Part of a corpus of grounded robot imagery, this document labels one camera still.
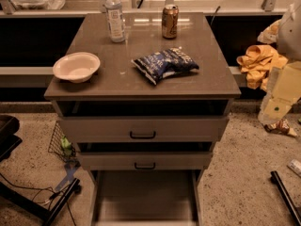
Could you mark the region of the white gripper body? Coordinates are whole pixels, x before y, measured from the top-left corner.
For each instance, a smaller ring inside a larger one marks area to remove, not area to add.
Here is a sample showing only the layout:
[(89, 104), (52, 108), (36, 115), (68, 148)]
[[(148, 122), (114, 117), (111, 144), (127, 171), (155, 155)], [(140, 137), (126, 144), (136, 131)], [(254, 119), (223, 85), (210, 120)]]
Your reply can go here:
[(270, 106), (292, 106), (301, 98), (301, 62), (274, 67), (270, 73), (268, 88)]

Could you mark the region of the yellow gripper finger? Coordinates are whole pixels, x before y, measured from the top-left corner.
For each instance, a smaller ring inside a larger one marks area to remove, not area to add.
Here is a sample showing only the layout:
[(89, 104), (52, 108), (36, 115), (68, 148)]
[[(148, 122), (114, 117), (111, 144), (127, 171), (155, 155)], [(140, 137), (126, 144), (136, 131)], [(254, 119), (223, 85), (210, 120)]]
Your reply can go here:
[(291, 108), (288, 101), (267, 94), (262, 100), (258, 119), (262, 124), (273, 124), (281, 121)]

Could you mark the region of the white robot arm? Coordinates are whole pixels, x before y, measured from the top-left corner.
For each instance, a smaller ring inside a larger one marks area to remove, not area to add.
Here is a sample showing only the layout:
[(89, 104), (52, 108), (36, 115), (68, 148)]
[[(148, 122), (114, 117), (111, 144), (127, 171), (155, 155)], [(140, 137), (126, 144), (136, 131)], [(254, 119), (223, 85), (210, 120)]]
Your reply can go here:
[(277, 51), (288, 63), (270, 72), (258, 116), (262, 124), (280, 121), (301, 98), (301, 0), (291, 4), (280, 20)]

